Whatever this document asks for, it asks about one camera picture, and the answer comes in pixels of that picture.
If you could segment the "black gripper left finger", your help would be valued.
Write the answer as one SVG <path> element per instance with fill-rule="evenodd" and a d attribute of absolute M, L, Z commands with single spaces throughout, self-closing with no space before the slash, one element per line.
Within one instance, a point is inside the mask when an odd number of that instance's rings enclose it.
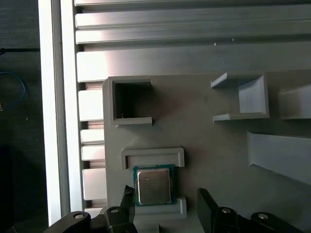
<path fill-rule="evenodd" d="M 46 233 L 136 233 L 135 189 L 125 186 L 121 202 L 91 218 L 90 214 L 75 211 L 67 214 L 44 232 Z"/>

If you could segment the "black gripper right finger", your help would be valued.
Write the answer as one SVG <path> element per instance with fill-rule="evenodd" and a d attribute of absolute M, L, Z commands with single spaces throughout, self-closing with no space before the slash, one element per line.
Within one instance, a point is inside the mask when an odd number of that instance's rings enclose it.
<path fill-rule="evenodd" d="M 206 233 L 300 233 L 297 227 L 268 212 L 244 218 L 229 207 L 220 207 L 203 188 L 197 190 L 197 216 Z"/>

